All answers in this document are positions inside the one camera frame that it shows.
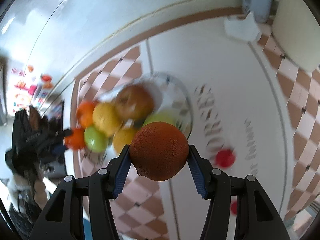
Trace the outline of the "small green apple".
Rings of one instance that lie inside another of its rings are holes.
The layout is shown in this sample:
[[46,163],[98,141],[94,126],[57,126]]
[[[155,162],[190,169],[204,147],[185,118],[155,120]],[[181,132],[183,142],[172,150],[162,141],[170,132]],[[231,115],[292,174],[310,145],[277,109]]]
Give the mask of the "small green apple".
[[104,153],[108,146],[107,137],[94,126],[89,126],[85,129],[84,141],[86,147],[94,153]]

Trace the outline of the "small orange tangerine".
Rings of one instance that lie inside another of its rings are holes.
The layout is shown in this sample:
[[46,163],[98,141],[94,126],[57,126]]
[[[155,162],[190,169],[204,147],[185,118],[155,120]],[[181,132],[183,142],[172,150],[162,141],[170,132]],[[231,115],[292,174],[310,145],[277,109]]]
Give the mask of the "small orange tangerine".
[[84,129],[72,129],[71,135],[65,137],[65,146],[72,150],[81,150],[86,147],[84,140]]

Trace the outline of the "cherry tomato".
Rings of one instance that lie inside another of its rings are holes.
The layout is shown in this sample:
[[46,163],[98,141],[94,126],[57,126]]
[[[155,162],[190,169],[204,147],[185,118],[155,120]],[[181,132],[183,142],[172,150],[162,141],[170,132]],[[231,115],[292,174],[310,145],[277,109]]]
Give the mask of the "cherry tomato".
[[215,165],[221,168],[229,168],[234,164],[235,159],[236,156],[231,149],[222,149],[215,156]]
[[238,211],[238,202],[237,200],[232,201],[231,203],[231,214],[236,216]]

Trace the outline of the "large orange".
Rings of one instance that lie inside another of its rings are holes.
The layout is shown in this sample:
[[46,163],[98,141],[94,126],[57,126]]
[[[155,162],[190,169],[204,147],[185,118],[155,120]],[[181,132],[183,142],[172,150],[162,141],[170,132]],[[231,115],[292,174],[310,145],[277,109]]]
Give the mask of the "large orange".
[[83,101],[76,110],[76,118],[82,128],[87,128],[93,124],[93,111],[95,102]]

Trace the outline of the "colourful wall sticker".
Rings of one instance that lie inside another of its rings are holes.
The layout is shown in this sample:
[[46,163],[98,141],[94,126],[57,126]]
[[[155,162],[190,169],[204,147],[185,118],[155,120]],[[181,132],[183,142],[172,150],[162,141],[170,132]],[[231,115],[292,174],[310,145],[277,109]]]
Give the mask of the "colourful wall sticker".
[[51,75],[40,74],[32,66],[12,67],[7,82],[7,108],[12,115],[29,106],[39,108],[54,87]]

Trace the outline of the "large green apple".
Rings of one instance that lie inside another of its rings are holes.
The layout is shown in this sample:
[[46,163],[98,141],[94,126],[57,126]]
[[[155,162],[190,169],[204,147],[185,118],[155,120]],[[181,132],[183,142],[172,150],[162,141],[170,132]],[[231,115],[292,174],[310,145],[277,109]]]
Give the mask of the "large green apple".
[[158,112],[149,115],[143,123],[143,127],[153,122],[165,122],[176,126],[176,118],[168,112]]

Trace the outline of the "brown apple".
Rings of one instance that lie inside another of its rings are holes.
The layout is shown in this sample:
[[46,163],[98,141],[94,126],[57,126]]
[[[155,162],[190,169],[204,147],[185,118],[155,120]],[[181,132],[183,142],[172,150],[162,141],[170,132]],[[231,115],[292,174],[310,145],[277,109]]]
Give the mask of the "brown apple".
[[124,120],[145,119],[155,109],[151,94],[141,85],[125,86],[114,102],[117,114]]

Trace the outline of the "floral oval plate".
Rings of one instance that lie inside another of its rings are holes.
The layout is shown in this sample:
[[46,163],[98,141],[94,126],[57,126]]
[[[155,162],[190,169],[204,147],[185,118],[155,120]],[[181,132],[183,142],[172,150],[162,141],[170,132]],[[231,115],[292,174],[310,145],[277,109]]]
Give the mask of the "floral oval plate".
[[122,85],[118,85],[108,92],[98,94],[97,100],[113,101],[118,93],[128,85],[141,85],[152,95],[156,113],[166,113],[174,119],[174,125],[189,138],[193,129],[193,107],[190,95],[178,78],[164,72],[144,74]]

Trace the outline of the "cream utensil holder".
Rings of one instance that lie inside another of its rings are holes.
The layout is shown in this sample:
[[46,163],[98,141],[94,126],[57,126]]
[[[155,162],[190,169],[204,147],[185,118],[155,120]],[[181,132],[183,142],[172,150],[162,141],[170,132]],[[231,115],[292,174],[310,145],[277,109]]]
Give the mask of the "cream utensil holder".
[[280,0],[272,24],[276,42],[299,68],[319,67],[319,23],[303,0]]

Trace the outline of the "checkered table mat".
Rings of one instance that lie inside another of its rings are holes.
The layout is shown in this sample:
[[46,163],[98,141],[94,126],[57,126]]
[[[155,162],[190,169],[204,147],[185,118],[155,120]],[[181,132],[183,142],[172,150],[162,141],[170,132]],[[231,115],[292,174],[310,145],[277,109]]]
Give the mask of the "checkered table mat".
[[71,112],[82,101],[106,100],[111,92],[149,74],[165,74],[161,92],[174,97],[178,117],[191,116],[189,142],[213,160],[232,148],[227,173],[256,176],[298,239],[319,201],[319,70],[306,72],[285,55],[269,24],[253,43],[228,38],[224,21],[238,8],[222,8],[151,28],[120,45],[107,41],[92,52],[75,78]]

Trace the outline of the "black frying pan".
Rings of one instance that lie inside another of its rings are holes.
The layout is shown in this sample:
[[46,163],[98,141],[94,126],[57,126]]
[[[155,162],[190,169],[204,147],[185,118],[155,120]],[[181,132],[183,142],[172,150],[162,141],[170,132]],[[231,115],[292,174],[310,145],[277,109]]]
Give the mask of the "black frying pan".
[[28,120],[31,128],[35,131],[49,128],[48,118],[45,115],[41,117],[38,110],[33,106],[29,107]]

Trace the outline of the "black gas stove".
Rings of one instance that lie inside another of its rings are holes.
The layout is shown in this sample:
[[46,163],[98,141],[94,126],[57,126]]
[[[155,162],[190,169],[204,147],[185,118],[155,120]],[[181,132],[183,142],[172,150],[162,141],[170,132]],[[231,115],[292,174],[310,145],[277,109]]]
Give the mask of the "black gas stove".
[[[48,128],[54,134],[59,135],[63,131],[64,101],[53,103],[44,113],[44,119],[48,121]],[[50,147],[50,155],[44,167],[44,175],[48,179],[58,180],[67,175],[64,141],[62,137],[53,139],[53,146]]]

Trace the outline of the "round yellow lemon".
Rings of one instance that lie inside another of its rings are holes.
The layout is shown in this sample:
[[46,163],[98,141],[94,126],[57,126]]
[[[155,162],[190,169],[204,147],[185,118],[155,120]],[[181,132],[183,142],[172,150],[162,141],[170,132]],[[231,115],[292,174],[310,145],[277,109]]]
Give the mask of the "round yellow lemon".
[[131,141],[135,137],[137,131],[138,130],[136,128],[130,127],[121,129],[114,134],[112,145],[116,155],[120,155],[125,145],[131,144]]

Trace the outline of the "yellow pear-shaped lemon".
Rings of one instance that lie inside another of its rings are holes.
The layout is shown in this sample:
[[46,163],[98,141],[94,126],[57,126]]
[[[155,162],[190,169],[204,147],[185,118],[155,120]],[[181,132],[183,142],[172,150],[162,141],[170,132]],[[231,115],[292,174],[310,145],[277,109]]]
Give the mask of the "yellow pear-shaped lemon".
[[107,137],[113,136],[123,125],[123,120],[111,102],[98,103],[93,110],[92,119],[96,129]]

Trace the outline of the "dark red orange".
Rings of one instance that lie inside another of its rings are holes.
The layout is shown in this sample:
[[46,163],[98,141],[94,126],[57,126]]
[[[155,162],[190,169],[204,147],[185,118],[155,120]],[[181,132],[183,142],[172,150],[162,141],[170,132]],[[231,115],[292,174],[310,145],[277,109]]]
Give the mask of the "dark red orange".
[[166,122],[142,127],[130,144],[130,158],[137,173],[154,181],[165,181],[178,174],[188,153],[184,134]]

